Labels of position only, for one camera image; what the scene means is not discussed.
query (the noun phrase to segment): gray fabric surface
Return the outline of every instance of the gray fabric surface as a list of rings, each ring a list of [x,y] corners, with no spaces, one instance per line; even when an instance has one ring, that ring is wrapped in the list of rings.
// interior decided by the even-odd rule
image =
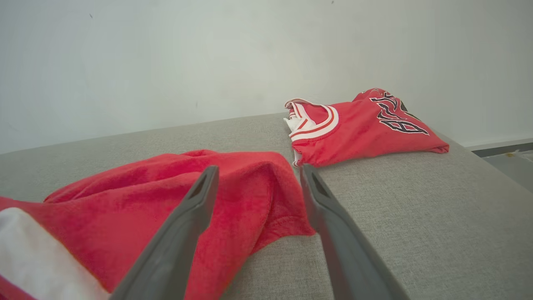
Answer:
[[[162,153],[276,151],[285,114],[129,133],[0,155],[0,195],[41,201],[92,174]],[[450,153],[402,153],[320,169],[412,299],[533,297],[533,194],[445,138]],[[248,259],[224,299],[331,299],[317,235]]]

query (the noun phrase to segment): wrinkled red fabric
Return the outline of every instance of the wrinkled red fabric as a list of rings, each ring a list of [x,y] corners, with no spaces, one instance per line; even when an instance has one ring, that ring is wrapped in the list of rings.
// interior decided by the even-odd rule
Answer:
[[[111,293],[209,165],[220,168],[219,189],[185,297],[218,299],[249,255],[283,236],[314,234],[302,189],[278,153],[164,154],[72,183],[44,203],[0,198],[0,210],[30,214]]]
[[[294,151],[301,155],[294,162],[296,166],[309,163],[322,167],[395,152],[449,151],[446,142],[410,114],[399,98],[383,89],[367,90],[352,102],[328,105],[329,108],[293,99],[285,107],[289,109],[289,118],[295,118],[300,114],[295,114],[291,102],[299,103],[304,109],[301,115],[306,116],[298,117],[300,127],[308,121],[307,117],[317,124],[314,128],[298,128],[289,135]],[[329,123],[326,122],[330,120],[328,110],[332,115]]]

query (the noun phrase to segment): red and white striped trim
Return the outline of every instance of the red and white striped trim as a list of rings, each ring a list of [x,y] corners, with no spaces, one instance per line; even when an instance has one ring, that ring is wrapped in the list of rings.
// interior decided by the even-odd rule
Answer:
[[[328,113],[328,117],[320,124],[316,124],[311,128],[304,129],[303,127],[308,122],[311,122],[311,124],[314,124],[315,122],[309,117],[302,103],[310,104],[316,107],[322,107]],[[338,111],[335,109],[335,107],[330,105],[313,104],[304,99],[295,98],[287,101],[285,103],[285,108],[293,108],[296,117],[298,117],[298,119],[301,119],[296,129],[289,135],[292,141],[300,139],[311,139],[323,136],[328,132],[332,131],[338,125]]]

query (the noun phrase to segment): white fabric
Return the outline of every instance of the white fabric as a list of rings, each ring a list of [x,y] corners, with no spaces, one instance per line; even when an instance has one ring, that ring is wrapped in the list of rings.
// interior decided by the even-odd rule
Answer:
[[[37,300],[103,300],[109,294],[29,214],[0,211],[0,276]]]

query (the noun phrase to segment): red jersey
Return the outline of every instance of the red jersey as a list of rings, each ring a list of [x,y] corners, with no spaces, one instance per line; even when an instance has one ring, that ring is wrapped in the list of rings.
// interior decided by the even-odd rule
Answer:
[[[407,112],[399,98],[382,89],[332,105],[292,99],[285,108],[296,167],[303,163],[322,167],[394,152],[449,150],[426,124]]]
[[[314,234],[280,154],[164,154],[72,183],[44,203],[0,197],[0,299],[107,299],[209,165],[219,166],[219,189],[186,299],[220,298],[248,256],[280,237]]]

